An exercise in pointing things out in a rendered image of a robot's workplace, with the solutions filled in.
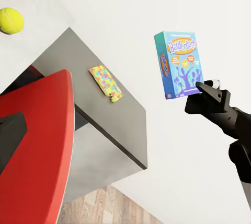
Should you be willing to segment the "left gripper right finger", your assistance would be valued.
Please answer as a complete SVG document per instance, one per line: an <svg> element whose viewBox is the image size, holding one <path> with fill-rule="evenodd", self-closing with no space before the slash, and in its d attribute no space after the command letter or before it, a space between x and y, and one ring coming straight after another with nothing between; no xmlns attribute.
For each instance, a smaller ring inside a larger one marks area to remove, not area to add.
<svg viewBox="0 0 251 224"><path fill-rule="evenodd" d="M234 130L251 154L251 114L240 112Z"/></svg>

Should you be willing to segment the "board game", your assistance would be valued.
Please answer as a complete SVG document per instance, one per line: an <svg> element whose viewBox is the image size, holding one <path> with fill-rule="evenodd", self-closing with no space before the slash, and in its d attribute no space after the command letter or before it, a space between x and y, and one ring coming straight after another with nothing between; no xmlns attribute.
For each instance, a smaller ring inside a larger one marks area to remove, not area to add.
<svg viewBox="0 0 251 224"><path fill-rule="evenodd" d="M203 75L194 32L162 31L154 36L165 99L201 93Z"/></svg>

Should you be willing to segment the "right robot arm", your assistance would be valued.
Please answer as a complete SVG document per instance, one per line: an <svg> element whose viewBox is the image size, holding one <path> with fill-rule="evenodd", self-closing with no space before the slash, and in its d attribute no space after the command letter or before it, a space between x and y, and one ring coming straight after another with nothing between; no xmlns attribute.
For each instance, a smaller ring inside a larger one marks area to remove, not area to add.
<svg viewBox="0 0 251 224"><path fill-rule="evenodd" d="M237 139L229 147L229 158L235 163L245 196L251 210L251 154L236 134L234 127L237 116L243 112L237 107L231 107L231 93L221 89L218 79L196 82L201 93L188 95L185 112L201 114L222 129L224 134Z"/></svg>

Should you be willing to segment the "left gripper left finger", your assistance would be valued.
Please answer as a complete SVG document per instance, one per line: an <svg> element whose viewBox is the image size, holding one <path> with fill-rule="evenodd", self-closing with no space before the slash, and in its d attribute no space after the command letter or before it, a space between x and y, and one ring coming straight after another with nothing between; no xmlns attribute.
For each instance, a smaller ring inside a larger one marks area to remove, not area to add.
<svg viewBox="0 0 251 224"><path fill-rule="evenodd" d="M0 118L0 175L27 133L22 112Z"/></svg>

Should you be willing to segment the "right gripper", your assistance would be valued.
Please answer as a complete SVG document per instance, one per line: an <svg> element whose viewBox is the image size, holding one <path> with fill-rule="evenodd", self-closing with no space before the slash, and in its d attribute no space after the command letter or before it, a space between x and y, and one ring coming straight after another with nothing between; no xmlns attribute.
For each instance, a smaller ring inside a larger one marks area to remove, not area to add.
<svg viewBox="0 0 251 224"><path fill-rule="evenodd" d="M188 114L201 114L212 123L222 125L232 116L230 104L231 93L217 90L205 83L196 82L201 93L188 95L185 112Z"/></svg>

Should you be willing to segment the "jigsaw puzzle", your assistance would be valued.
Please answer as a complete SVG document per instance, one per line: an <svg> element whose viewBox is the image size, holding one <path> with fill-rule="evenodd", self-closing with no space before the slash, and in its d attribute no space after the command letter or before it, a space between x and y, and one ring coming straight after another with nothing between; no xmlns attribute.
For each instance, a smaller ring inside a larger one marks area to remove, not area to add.
<svg viewBox="0 0 251 224"><path fill-rule="evenodd" d="M107 96L112 96L111 99L113 102L116 102L121 97L123 97L123 93L104 65L90 68L89 71L98 82L104 93Z"/></svg>

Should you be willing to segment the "tennis ball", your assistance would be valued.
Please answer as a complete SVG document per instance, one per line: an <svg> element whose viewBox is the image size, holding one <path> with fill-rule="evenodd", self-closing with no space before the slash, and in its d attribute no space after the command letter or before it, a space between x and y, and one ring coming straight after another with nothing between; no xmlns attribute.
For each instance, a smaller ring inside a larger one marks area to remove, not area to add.
<svg viewBox="0 0 251 224"><path fill-rule="evenodd" d="M22 14L10 7L0 9L0 29L6 33L18 33L24 27Z"/></svg>

